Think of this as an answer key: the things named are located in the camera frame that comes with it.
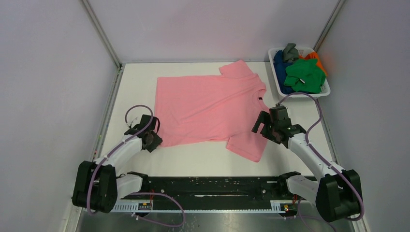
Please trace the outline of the pink t shirt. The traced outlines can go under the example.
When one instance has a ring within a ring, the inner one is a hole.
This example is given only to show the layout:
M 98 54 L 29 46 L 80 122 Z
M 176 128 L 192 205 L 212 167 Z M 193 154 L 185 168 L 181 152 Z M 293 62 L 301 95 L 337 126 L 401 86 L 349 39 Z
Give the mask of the pink t shirt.
M 226 148 L 253 162 L 267 140 L 252 128 L 261 111 L 266 85 L 242 60 L 220 67 L 218 75 L 159 77 L 154 114 L 163 147 L 226 142 Z

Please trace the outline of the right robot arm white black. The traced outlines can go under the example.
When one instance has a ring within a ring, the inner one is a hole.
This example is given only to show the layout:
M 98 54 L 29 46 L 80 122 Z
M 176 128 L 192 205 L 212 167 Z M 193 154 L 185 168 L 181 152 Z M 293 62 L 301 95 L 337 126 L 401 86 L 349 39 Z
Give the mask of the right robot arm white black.
M 285 106 L 277 104 L 267 112 L 260 111 L 252 132 L 284 145 L 315 177 L 310 180 L 299 172 L 282 174 L 278 177 L 277 193 L 297 195 L 309 201 L 326 222 L 344 218 L 360 220 L 364 216 L 359 174 L 323 157 L 309 139 L 309 131 L 292 124 Z

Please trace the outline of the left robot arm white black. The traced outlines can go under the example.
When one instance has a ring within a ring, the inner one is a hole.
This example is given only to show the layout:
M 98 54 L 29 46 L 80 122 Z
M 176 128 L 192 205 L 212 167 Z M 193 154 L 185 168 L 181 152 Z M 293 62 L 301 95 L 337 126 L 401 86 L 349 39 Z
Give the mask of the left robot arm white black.
M 80 163 L 72 204 L 92 213 L 109 213 L 119 199 L 140 191 L 142 175 L 121 175 L 119 172 L 134 155 L 141 151 L 152 152 L 162 143 L 159 129 L 157 117 L 142 115 L 140 122 L 130 126 L 120 142 L 105 156 L 93 162 Z

